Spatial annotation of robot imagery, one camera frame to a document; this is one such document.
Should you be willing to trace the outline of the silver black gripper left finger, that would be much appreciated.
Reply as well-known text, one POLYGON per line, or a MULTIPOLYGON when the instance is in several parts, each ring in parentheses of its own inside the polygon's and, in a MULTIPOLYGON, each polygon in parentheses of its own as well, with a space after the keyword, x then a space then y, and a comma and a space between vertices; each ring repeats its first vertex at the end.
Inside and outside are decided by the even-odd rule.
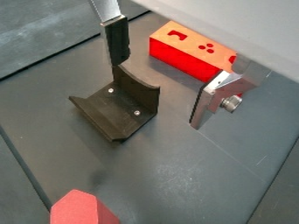
POLYGON ((118 0, 88 0, 107 38, 111 65, 120 65, 130 57, 128 20, 118 0))

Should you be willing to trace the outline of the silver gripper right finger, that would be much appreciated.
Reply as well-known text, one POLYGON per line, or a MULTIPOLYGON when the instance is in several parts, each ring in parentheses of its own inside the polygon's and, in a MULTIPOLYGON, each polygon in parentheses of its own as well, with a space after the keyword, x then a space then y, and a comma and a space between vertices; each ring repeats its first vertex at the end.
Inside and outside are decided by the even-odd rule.
POLYGON ((259 87, 271 74, 270 68, 243 55, 238 55, 231 69, 231 73, 221 70, 200 88, 190 118, 190 125, 196 130, 219 108, 233 113, 242 103, 239 95, 259 87))

